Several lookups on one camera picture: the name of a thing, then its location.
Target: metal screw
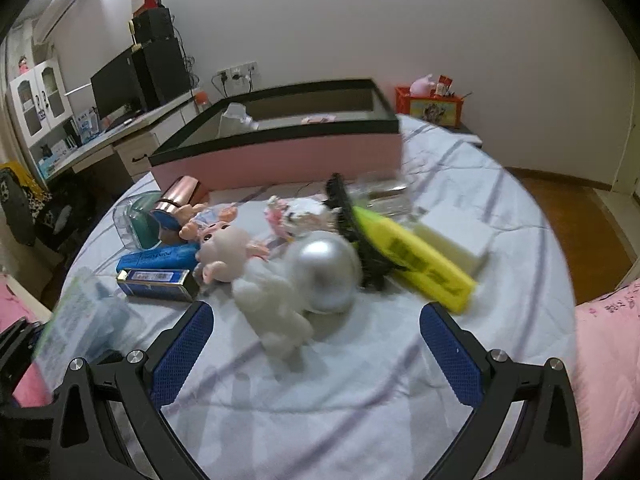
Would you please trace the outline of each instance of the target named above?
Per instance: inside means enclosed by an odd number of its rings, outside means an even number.
[[[84,359],[82,359],[81,357],[76,357],[73,361],[69,363],[69,369],[73,371],[77,371],[80,368],[82,368],[82,365],[84,365]]]
[[[564,368],[562,361],[556,357],[549,359],[549,366],[551,366],[553,370],[562,370]]]
[[[503,363],[508,358],[509,358],[509,355],[504,350],[500,350],[499,348],[494,348],[493,350],[491,350],[491,359],[493,359],[494,361]]]
[[[127,354],[127,361],[132,364],[139,363],[142,361],[142,358],[145,356],[145,353],[142,350],[132,350]]]

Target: white stuffed animal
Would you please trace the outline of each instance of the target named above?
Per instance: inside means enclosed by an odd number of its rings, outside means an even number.
[[[232,282],[242,276],[247,260],[269,254],[263,244],[251,240],[247,231],[228,222],[216,222],[200,230],[199,238],[196,273],[202,271],[202,279],[207,285],[213,280]]]
[[[244,275],[232,282],[232,291],[265,352],[285,358],[310,339],[314,330],[301,314],[305,300],[281,272],[277,262],[251,258]]]

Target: blue tube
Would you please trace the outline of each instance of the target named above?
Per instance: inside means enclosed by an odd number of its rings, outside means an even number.
[[[168,247],[158,247],[121,257],[116,272],[122,269],[189,269],[198,264],[196,252],[200,245],[190,243]]]

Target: plastic bag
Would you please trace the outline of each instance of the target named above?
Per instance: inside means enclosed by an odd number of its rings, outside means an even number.
[[[246,114],[246,108],[240,103],[229,103],[220,117],[218,137],[231,137],[258,129],[258,123]]]
[[[72,359],[91,362],[108,350],[126,354],[144,329],[142,317],[82,267],[60,298],[38,341],[35,363],[47,388],[57,388]]]

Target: rose gold object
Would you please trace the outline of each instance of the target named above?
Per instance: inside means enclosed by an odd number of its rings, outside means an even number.
[[[179,230],[180,225],[174,218],[175,213],[182,206],[194,205],[206,194],[207,190],[200,185],[200,181],[192,176],[178,178],[156,202],[151,214],[160,225],[166,229]]]

